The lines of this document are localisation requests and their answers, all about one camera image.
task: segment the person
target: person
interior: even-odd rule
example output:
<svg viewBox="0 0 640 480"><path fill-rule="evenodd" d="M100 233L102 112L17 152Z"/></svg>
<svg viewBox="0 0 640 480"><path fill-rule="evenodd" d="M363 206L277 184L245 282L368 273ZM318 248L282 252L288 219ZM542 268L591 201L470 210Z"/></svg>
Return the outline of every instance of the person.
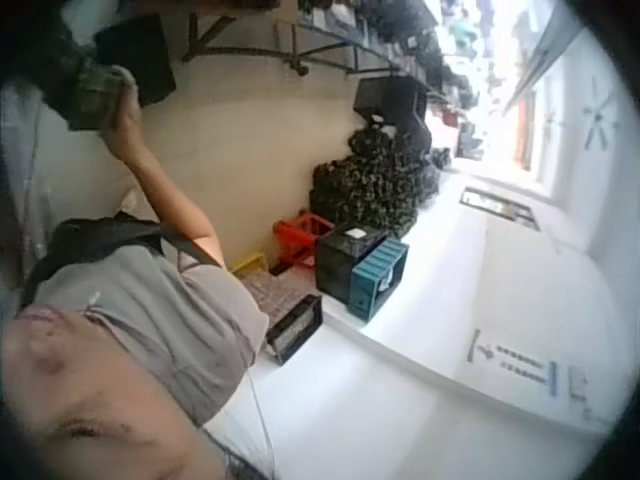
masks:
<svg viewBox="0 0 640 480"><path fill-rule="evenodd" d="M57 478L228 478L200 428L254 362L268 319L226 270L207 216L145 145L135 80L122 74L104 142L161 223L120 213L56 229L2 326L0 416Z"/></svg>

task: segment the tiled floor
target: tiled floor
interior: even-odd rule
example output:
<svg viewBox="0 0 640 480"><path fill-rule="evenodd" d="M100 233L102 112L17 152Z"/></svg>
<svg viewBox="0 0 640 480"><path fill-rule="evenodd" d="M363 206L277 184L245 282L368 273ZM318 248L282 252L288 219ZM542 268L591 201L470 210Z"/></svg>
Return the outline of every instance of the tiled floor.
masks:
<svg viewBox="0 0 640 480"><path fill-rule="evenodd" d="M169 42L177 56L170 34ZM272 224L308 204L315 165L348 153L346 140L361 122L351 110L357 81L319 66L301 78L264 58L173 66L177 91L144 110L148 144L209 214L229 264L253 250L273 260ZM109 214L127 188L126 172L94 135L66 133L47 115L36 178L50 222Z"/></svg>

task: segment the man's hand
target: man's hand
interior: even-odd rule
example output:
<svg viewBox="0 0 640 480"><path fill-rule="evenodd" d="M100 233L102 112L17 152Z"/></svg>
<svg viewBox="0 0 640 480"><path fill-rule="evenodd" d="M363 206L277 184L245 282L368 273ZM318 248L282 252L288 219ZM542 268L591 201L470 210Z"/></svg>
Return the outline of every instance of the man's hand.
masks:
<svg viewBox="0 0 640 480"><path fill-rule="evenodd" d="M102 132L109 151L122 163L131 167L144 156L147 147L142 137L142 111L138 102L138 86L129 70L114 66L124 77L126 85L120 95L118 110L111 129Z"/></svg>

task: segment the man's arm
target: man's arm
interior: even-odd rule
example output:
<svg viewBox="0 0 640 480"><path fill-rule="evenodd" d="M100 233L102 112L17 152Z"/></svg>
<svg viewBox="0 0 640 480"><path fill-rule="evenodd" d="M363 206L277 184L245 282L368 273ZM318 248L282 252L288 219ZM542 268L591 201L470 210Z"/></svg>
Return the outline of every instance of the man's arm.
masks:
<svg viewBox="0 0 640 480"><path fill-rule="evenodd" d="M127 86L112 130L104 132L111 153L136 177L158 218L192 240L224 267L220 241L205 213L173 183L142 137L142 113L133 76L124 69Z"/></svg>

